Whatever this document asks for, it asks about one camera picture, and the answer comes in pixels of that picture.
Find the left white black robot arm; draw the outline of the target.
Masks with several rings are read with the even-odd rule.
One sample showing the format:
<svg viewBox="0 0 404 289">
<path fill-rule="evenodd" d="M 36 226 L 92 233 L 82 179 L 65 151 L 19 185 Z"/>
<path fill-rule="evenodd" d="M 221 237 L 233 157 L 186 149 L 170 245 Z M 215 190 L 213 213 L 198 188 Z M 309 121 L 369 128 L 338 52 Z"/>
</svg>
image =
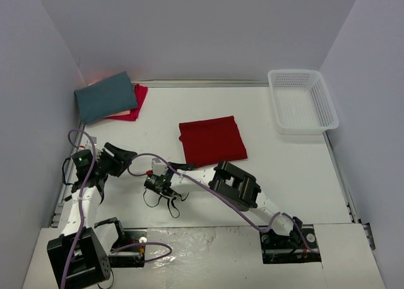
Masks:
<svg viewBox="0 0 404 289">
<path fill-rule="evenodd" d="M 102 150 L 87 146 L 71 157 L 77 176 L 71 210 L 61 234 L 47 244 L 59 288 L 87 288 L 110 280 L 109 253 L 126 245 L 127 234 L 117 218 L 95 218 L 106 180 L 121 176 L 136 155 L 106 143 Z"/>
</svg>

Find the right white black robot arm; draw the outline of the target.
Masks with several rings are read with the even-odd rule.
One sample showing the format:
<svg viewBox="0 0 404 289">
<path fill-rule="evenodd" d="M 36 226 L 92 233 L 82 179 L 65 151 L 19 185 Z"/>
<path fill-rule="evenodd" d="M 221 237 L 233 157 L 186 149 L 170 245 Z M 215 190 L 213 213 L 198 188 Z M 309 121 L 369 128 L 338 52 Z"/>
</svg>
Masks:
<svg viewBox="0 0 404 289">
<path fill-rule="evenodd" d="M 289 247 L 297 245 L 303 237 L 302 222 L 282 212 L 263 192 L 255 176 L 227 161 L 197 169 L 194 163 L 164 163 L 154 158 L 144 186 L 166 199 L 170 207 L 178 199 L 184 201 L 192 192 L 207 192 L 249 226 L 274 235 Z"/>
</svg>

